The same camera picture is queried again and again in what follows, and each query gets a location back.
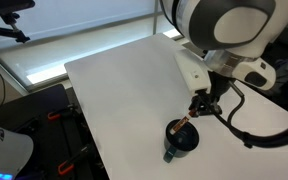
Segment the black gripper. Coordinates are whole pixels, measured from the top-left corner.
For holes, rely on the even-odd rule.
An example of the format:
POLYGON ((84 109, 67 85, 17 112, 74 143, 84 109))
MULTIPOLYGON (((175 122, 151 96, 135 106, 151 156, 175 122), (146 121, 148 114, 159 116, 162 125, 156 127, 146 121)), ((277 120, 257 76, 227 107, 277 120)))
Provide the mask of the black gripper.
POLYGON ((216 72, 209 72, 209 78, 211 81, 211 90, 208 97, 211 104, 203 103, 199 95, 194 96, 189 106, 189 115, 191 117, 212 115, 214 112, 219 115, 222 114, 222 109, 217 103, 220 97, 230 89, 229 82, 231 78, 221 76, 216 72))

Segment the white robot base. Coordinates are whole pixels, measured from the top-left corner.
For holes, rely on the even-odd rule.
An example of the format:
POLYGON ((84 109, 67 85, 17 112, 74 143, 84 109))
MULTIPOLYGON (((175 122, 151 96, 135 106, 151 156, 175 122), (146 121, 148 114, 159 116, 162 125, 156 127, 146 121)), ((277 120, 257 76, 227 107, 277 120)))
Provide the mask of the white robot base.
POLYGON ((0 180, 15 180, 33 153, 33 140, 0 127, 0 180))

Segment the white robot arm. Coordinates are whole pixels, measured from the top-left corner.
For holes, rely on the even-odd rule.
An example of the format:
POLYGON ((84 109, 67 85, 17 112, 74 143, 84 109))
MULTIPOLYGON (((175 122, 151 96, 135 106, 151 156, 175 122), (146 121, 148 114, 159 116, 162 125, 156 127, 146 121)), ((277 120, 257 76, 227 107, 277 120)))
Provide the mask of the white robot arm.
POLYGON ((276 71, 261 55, 288 24, 288 0, 159 0, 175 29, 207 52, 176 54, 193 94, 189 110, 196 116, 220 113, 220 97, 236 80, 271 89, 276 71))

